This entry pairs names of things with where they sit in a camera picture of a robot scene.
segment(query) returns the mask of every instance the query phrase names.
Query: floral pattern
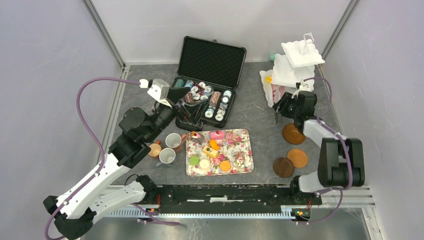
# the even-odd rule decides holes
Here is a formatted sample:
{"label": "floral pattern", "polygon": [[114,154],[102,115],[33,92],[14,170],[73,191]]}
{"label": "floral pattern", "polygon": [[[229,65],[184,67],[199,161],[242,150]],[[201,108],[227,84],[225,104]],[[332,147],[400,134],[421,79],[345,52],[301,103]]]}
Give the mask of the floral pattern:
{"label": "floral pattern", "polygon": [[[253,171],[254,164],[252,147],[247,129],[241,128],[224,130],[225,138],[216,140],[220,149],[215,158],[207,156],[202,152],[203,147],[209,145],[209,140],[211,139],[209,132],[210,131],[197,132],[204,137],[203,144],[198,144],[190,138],[187,138],[185,162],[188,176],[200,177],[226,174],[245,174]],[[198,166],[190,165],[189,158],[192,156],[197,156],[200,159],[209,159],[209,171],[203,171],[200,170]],[[231,163],[229,171],[221,170],[220,163],[222,161],[229,161]]]}

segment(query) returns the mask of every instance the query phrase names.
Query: gray tabletop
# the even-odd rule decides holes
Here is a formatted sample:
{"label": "gray tabletop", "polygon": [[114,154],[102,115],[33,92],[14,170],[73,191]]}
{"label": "gray tabletop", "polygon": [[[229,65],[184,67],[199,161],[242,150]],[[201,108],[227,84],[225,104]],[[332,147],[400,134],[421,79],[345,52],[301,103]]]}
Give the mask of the gray tabletop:
{"label": "gray tabletop", "polygon": [[[226,129],[246,128],[250,134],[250,143],[254,162],[254,170],[250,173],[230,174],[219,176],[192,177],[186,174],[186,153],[177,153],[175,163],[170,167],[157,168],[157,158],[145,157],[136,167],[127,174],[118,178],[113,184],[123,185],[131,174],[148,175],[156,184],[287,184],[297,175],[305,175],[317,170],[320,149],[310,139],[299,145],[287,143],[282,137],[283,127],[291,123],[291,119],[279,117],[278,123],[272,108],[268,107],[263,90],[259,71],[270,70],[273,62],[248,62],[244,64],[240,83],[236,91],[236,98],[229,112]],[[177,64],[136,65],[129,69],[128,80],[163,79],[172,84],[177,77]],[[317,80],[314,84],[314,93],[318,97],[316,114],[322,113],[328,104],[328,95],[324,84]],[[124,112],[131,107],[140,107],[150,114],[154,100],[139,86],[125,86],[117,122],[122,120]],[[323,118],[332,128],[338,129],[335,115],[330,109]],[[203,131],[218,128],[205,125]],[[176,127],[172,122],[156,140],[165,145],[165,138],[171,133],[184,134],[187,130]],[[122,133],[118,124],[115,127],[113,140]],[[281,178],[273,171],[275,159],[286,157],[291,149],[299,148],[308,156],[308,164],[303,168],[296,168],[289,178]]]}

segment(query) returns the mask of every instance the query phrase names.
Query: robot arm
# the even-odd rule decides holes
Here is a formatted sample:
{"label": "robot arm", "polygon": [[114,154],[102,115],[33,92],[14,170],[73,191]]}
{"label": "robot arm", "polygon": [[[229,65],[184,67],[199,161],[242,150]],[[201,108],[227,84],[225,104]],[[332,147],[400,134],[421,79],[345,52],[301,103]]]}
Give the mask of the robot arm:
{"label": "robot arm", "polygon": [[[152,143],[175,117],[184,116],[177,102],[190,91],[189,87],[170,88],[162,79],[141,79],[140,87],[148,88],[147,93],[160,103],[156,111],[148,115],[139,107],[127,110],[119,123],[122,134],[110,146],[103,168],[96,172],[99,163],[74,187],[60,196],[49,196],[43,201],[51,215],[63,204],[54,216],[54,224],[69,240],[84,235],[105,215],[153,196],[147,193],[152,192],[151,189],[143,187],[149,186],[148,183],[142,184],[146,180],[139,178],[119,190],[100,196],[105,188],[150,152],[146,143]],[[73,193],[74,196],[67,202],[66,199]]]}
{"label": "robot arm", "polygon": [[324,188],[349,184],[348,164],[341,140],[347,146],[352,168],[352,186],[360,187],[365,182],[364,155],[362,142],[347,138],[329,128],[324,121],[315,116],[317,95],[304,86],[301,81],[299,90],[294,94],[286,92],[274,106],[276,113],[294,120],[294,126],[320,147],[317,171],[298,178],[298,190],[313,193]]}

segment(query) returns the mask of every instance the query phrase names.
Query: brown round coaster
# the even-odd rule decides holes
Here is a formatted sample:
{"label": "brown round coaster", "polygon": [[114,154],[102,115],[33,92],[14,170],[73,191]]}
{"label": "brown round coaster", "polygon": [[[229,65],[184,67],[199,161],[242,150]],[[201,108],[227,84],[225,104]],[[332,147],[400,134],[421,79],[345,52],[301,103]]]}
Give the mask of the brown round coaster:
{"label": "brown round coaster", "polygon": [[274,161],[272,165],[274,173],[282,178],[289,178],[295,172],[295,166],[293,162],[290,161],[287,157],[280,157]]}
{"label": "brown round coaster", "polygon": [[282,137],[293,145],[301,144],[305,141],[306,136],[303,135],[293,123],[289,123],[282,129]]}
{"label": "brown round coaster", "polygon": [[293,162],[295,168],[303,168],[308,164],[308,156],[299,148],[293,148],[288,151],[287,158]]}

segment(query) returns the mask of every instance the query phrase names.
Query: gray floor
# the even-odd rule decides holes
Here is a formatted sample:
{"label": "gray floor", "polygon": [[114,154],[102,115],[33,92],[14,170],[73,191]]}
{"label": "gray floor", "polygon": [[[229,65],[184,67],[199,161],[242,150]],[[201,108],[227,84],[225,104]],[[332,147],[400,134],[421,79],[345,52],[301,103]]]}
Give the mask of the gray floor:
{"label": "gray floor", "polygon": [[[331,209],[312,209],[311,220]],[[331,218],[308,226],[285,219],[167,219],[182,226],[140,224],[134,218],[104,217],[85,240],[370,240],[360,208],[339,209]]]}
{"label": "gray floor", "polygon": [[[274,111],[268,107],[263,91],[259,71],[270,70],[273,62],[251,62],[245,63],[240,78],[240,83],[236,89],[236,98],[232,107],[228,122],[224,129],[246,128],[250,134],[252,147],[254,170],[251,173],[232,174],[221,176],[201,176],[191,177],[186,174],[185,152],[177,153],[175,163],[171,167],[156,168],[157,159],[147,156],[134,169],[118,178],[113,184],[123,185],[130,174],[148,175],[156,184],[284,184],[289,183],[294,176],[305,175],[315,171],[318,167],[320,149],[307,139],[300,145],[291,145],[282,137],[284,125],[291,120],[280,117],[276,124]],[[177,64],[163,65],[137,65],[129,69],[128,80],[138,81],[139,79],[159,78],[172,84],[177,77]],[[324,84],[315,81],[314,92],[318,96],[316,114],[322,113],[328,103],[328,95]],[[123,114],[131,107],[140,107],[148,114],[153,109],[154,100],[145,91],[136,85],[125,86],[123,98],[119,110],[118,123],[122,120]],[[335,115],[331,110],[324,117],[324,121],[332,128],[338,129]],[[204,131],[217,128],[205,126]],[[117,125],[114,131],[113,140],[120,134],[121,129]],[[177,128],[174,123],[163,131],[158,140],[165,142],[165,137],[170,133],[184,134],[186,130]],[[303,168],[297,168],[290,178],[281,178],[273,171],[274,160],[285,157],[287,152],[293,148],[300,148],[306,152],[309,162]]]}

